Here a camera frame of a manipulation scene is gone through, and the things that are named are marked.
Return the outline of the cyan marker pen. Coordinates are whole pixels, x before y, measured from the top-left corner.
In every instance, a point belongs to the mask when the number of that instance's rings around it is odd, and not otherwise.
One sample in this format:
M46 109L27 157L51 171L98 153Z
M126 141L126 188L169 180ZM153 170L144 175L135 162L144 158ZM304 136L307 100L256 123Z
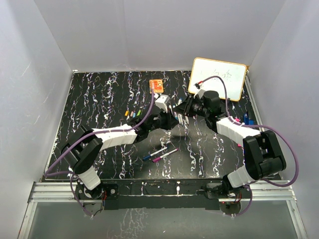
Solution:
M181 115L181 114L174 113L174 117L175 117L177 120L182 120L182 115Z

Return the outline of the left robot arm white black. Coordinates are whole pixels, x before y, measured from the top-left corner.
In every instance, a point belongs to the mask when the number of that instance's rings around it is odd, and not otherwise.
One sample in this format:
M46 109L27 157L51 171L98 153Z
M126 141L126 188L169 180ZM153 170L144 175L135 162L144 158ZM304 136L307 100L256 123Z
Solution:
M85 185L87 195L97 199L103 193L103 186L93 164L100 151L122 144L140 142L153 130L159 128L171 130L178 124L179 121L173 113L156 110L145 120L143 116L138 116L132 118L127 124L109 128L108 132L104 133L101 133L103 129L81 126L64 145L61 154L68 152L63 158Z

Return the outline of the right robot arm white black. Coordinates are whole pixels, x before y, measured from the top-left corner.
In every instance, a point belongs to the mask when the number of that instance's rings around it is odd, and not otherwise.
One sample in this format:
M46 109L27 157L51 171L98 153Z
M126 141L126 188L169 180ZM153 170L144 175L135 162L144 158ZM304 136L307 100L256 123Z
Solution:
M221 102L216 91L206 91L201 97L188 95L174 111L185 117L203 117L209 129L243 148L244 166L225 175L221 185L213 189L214 192L232 198L243 186L286 169L286 160L276 134L237 122L230 116L228 104Z

